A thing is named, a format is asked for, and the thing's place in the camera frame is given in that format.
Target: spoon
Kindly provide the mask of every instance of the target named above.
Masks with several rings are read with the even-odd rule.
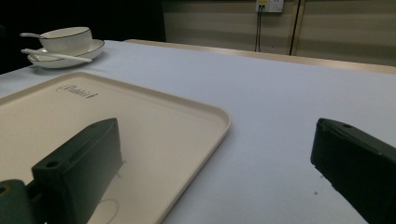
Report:
[[[79,62],[84,62],[84,63],[92,62],[92,59],[74,57],[74,56],[57,54],[57,53],[49,53],[49,52],[34,50],[34,49],[21,49],[21,52],[25,53],[25,54],[43,55],[43,56],[52,57],[52,58],[68,59],[68,60],[74,60],[74,61],[79,61]]]
[[[29,37],[36,37],[36,38],[44,38],[44,39],[47,39],[47,38],[44,37],[43,35],[37,35],[37,34],[31,34],[31,33],[21,33],[20,36],[29,36]]]

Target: wooden table edge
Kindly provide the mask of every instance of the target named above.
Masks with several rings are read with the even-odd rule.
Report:
[[[342,69],[350,69],[350,70],[396,74],[396,67],[380,65],[380,64],[350,63],[350,62],[341,62],[341,61],[333,61],[326,59],[315,59],[315,58],[305,58],[299,56],[253,52],[253,51],[239,50],[239,49],[220,49],[220,48],[212,48],[212,47],[165,43],[165,42],[156,42],[156,41],[148,41],[148,40],[138,40],[138,39],[128,39],[125,40],[125,42],[149,45],[155,47],[172,48],[172,49],[199,50],[199,51],[214,52],[220,54],[237,55],[237,56],[249,57],[249,58],[273,60],[273,61],[279,61],[285,63],[302,63],[302,64],[331,67],[331,68],[342,68]]]

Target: screw hole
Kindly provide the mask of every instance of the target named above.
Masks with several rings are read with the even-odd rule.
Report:
[[[52,168],[52,167],[55,167],[55,166],[57,166],[59,164],[59,162],[57,162],[57,161],[50,161],[49,163],[47,163],[47,167],[48,168]]]

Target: wall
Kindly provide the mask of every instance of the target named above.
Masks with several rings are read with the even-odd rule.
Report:
[[[395,0],[302,0],[293,55],[396,66]],[[289,54],[298,0],[263,14],[262,51]],[[165,1],[168,42],[254,50],[255,1]]]
[[[296,55],[396,66],[396,1],[307,0]]]
[[[282,14],[263,14],[262,51],[285,54],[293,0]],[[254,1],[164,2],[167,42],[254,50],[257,14]]]

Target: cable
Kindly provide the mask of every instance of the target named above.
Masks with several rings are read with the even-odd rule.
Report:
[[[257,22],[256,22],[256,44],[254,46],[254,51],[257,51],[257,40],[259,37],[259,21],[260,21],[260,8],[262,6],[259,6],[259,9],[257,10]]]
[[[259,6],[259,10],[257,12],[257,26],[256,26],[256,44],[254,47],[254,51],[259,52],[262,51],[261,48],[261,35],[262,35],[262,11],[265,6]]]
[[[259,19],[259,52],[262,52],[262,43],[261,43],[261,37],[262,37],[262,9],[264,6],[260,7],[260,19]]]

